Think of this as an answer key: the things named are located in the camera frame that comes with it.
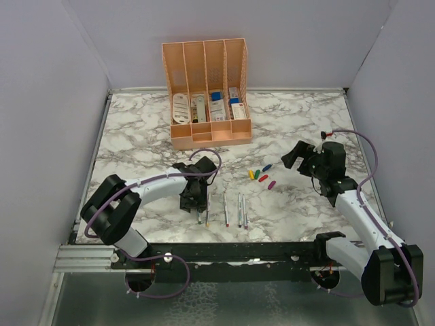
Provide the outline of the yellow whiteboard marker pen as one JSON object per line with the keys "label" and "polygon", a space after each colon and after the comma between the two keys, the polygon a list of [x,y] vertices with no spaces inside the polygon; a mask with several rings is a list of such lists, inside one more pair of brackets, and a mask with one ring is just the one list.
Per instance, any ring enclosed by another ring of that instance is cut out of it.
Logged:
{"label": "yellow whiteboard marker pen", "polygon": [[206,207],[206,217],[205,217],[205,225],[209,227],[210,225],[210,208],[211,208],[211,194],[207,194],[207,207]]}

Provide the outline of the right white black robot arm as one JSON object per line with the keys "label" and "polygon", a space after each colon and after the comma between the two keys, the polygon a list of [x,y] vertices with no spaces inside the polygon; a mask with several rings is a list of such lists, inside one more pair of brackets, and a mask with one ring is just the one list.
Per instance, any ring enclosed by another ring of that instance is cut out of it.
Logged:
{"label": "right white black robot arm", "polygon": [[334,141],[318,146],[299,141],[281,160],[291,168],[298,158],[302,162],[297,171],[318,180],[320,194],[348,220],[364,245],[356,247],[340,232],[319,234],[313,260],[321,266],[336,261],[348,269],[374,306],[415,305],[422,295],[423,252],[395,235],[369,205],[357,182],[347,176],[344,146]]}

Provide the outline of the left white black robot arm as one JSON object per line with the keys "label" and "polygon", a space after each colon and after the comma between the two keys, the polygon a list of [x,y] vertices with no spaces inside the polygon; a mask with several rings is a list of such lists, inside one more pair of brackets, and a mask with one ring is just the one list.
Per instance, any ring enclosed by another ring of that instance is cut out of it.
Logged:
{"label": "left white black robot arm", "polygon": [[220,165],[207,156],[195,164],[176,163],[163,174],[128,183],[117,174],[100,184],[80,211],[87,230],[105,245],[113,245],[126,254],[132,266],[142,268],[150,260],[149,242],[132,227],[142,206],[161,198],[179,196],[179,208],[202,213],[207,209],[208,179]]}

